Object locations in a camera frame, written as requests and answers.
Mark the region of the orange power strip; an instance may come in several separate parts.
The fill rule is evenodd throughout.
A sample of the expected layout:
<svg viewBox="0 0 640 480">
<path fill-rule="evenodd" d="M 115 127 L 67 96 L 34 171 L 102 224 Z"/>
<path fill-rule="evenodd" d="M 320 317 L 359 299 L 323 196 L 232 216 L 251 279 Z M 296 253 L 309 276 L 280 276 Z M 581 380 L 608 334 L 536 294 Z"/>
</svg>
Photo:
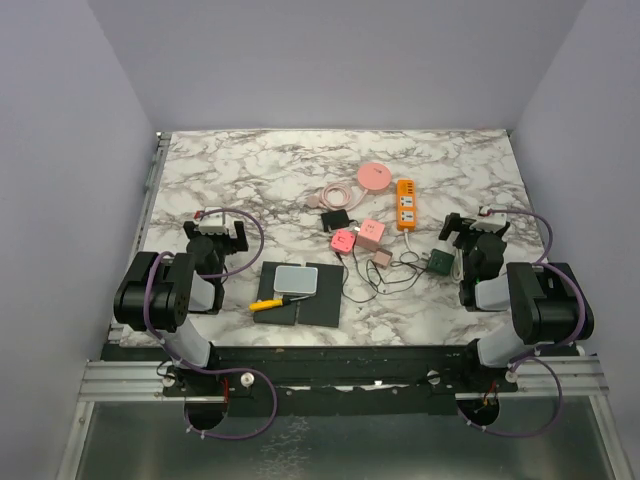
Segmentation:
<svg viewBox="0 0 640 480">
<path fill-rule="evenodd" d="M 416 187 L 413 180 L 396 183 L 396 226 L 399 231 L 413 232 L 417 225 Z"/>
</svg>

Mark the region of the pink cube socket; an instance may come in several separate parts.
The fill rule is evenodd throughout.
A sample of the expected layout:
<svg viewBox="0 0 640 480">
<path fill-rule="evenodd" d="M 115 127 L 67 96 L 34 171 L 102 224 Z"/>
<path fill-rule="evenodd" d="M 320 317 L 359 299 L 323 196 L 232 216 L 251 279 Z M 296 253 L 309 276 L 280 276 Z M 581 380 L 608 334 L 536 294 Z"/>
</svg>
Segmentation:
<svg viewBox="0 0 640 480">
<path fill-rule="evenodd" d="M 380 247 L 384 232 L 385 225 L 383 223 L 367 218 L 359 227 L 355 245 L 371 252 L 375 252 Z"/>
</svg>

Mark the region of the pink round power hub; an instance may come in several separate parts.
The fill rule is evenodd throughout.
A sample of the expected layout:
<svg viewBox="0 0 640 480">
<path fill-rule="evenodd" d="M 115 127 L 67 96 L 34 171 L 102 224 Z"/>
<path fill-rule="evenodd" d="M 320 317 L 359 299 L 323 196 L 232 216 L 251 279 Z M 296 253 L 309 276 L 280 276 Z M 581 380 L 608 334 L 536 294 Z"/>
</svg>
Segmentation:
<svg viewBox="0 0 640 480">
<path fill-rule="evenodd" d="M 356 181 L 362 190 L 380 193 L 386 190 L 391 184 L 392 174 L 385 165 L 370 162 L 363 164 L 358 169 Z"/>
</svg>

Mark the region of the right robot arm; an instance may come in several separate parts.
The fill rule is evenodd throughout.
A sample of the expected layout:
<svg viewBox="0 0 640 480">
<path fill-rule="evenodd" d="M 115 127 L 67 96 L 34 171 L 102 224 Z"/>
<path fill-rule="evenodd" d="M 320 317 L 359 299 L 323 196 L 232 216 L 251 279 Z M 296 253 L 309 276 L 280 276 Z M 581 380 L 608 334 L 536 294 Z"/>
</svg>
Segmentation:
<svg viewBox="0 0 640 480">
<path fill-rule="evenodd" d="M 532 217 L 545 226 L 548 240 L 536 261 L 505 261 L 510 215 Z M 451 234 L 456 235 L 461 305 L 471 312 L 511 314 L 505 325 L 465 348 L 459 378 L 467 389 L 486 388 L 495 379 L 495 368 L 513 370 L 528 358 L 591 337 L 594 314 L 572 268 L 548 260 L 554 235 L 543 216 L 494 207 L 480 208 L 474 218 L 452 212 L 439 239 L 446 241 Z"/>
</svg>

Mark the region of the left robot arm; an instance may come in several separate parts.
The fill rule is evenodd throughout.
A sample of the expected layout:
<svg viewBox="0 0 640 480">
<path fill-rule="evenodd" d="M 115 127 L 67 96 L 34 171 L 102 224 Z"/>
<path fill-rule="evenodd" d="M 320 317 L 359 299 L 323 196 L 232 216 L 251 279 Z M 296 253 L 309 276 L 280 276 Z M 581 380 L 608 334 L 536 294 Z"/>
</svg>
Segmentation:
<svg viewBox="0 0 640 480">
<path fill-rule="evenodd" d="M 174 365 L 187 369 L 186 382 L 206 395 L 220 385 L 214 345 L 188 319 L 190 313 L 216 315 L 228 278 L 226 258 L 249 250 L 244 222 L 216 214 L 212 220 L 183 223 L 186 251 L 168 260 L 141 251 L 114 297 L 114 317 L 132 330 L 149 334 L 172 352 Z"/>
</svg>

